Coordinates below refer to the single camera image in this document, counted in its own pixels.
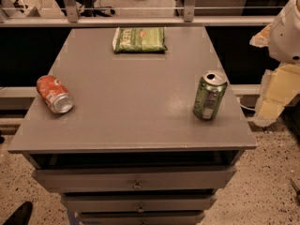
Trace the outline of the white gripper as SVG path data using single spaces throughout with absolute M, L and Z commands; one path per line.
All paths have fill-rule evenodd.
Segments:
M 300 93 L 300 66 L 294 65 L 300 63 L 299 0 L 289 0 L 272 24 L 253 36 L 249 44 L 258 48 L 268 46 L 269 55 L 284 62 L 274 71 L 267 69 L 262 75 L 254 124 L 268 127 Z

